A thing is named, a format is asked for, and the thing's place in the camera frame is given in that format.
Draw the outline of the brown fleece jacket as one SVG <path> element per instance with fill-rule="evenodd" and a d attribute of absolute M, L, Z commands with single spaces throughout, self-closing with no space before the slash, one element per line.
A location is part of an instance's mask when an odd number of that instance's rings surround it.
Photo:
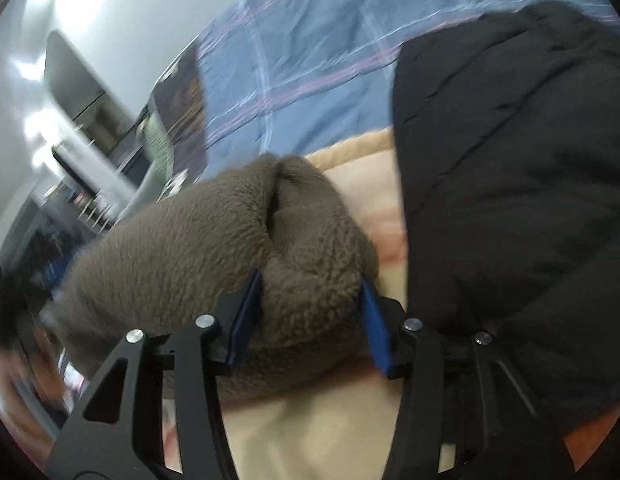
<path fill-rule="evenodd" d="M 44 324 L 72 365 L 92 378 L 129 331 L 177 330 L 263 276 L 263 318 L 246 362 L 221 380 L 241 401 L 279 393 L 302 377 L 287 350 L 362 347 L 355 313 L 363 276 L 378 273 L 373 243 L 336 189 L 298 156 L 265 154 L 118 223 L 73 260 Z"/>

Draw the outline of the pink plush blanket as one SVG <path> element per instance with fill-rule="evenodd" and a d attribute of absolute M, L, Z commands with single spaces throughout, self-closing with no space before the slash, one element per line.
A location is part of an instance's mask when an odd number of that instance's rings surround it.
<path fill-rule="evenodd" d="M 372 130 L 309 155 L 376 247 L 379 291 L 406 300 L 407 241 L 395 143 Z M 379 479 L 395 431 L 401 384 L 383 378 L 362 347 L 287 350 L 299 379 L 274 396 L 223 404 L 243 479 Z"/>

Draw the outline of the green striped pillow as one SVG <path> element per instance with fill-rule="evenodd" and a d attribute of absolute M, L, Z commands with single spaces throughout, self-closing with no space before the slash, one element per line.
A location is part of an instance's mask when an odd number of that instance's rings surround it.
<path fill-rule="evenodd" d="M 149 162 L 144 180 L 150 190 L 160 197 L 173 177 L 174 148 L 158 113 L 148 108 L 137 128 L 137 136 Z"/>

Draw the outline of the black puffer jacket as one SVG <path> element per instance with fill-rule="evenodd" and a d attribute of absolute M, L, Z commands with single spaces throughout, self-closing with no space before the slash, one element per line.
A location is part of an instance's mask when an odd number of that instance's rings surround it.
<path fill-rule="evenodd" d="M 620 402 L 620 33 L 541 1 L 403 44 L 410 311 L 490 330 L 570 432 Z"/>

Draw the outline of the dark patterned pillow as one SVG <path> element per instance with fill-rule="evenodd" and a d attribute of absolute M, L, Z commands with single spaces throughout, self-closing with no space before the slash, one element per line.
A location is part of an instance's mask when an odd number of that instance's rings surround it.
<path fill-rule="evenodd" d="M 186 172 L 194 183 L 207 166 L 206 103 L 198 64 L 199 41 L 193 40 L 161 74 L 150 96 L 168 142 L 171 174 Z"/>

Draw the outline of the blue plaid pillow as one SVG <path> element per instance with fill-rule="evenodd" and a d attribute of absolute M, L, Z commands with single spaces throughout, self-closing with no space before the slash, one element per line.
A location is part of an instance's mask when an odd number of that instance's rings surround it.
<path fill-rule="evenodd" d="M 540 0 L 237 0 L 198 39 L 203 178 L 264 152 L 308 154 L 387 127 L 404 41 Z M 610 0 L 560 0 L 620 27 Z"/>

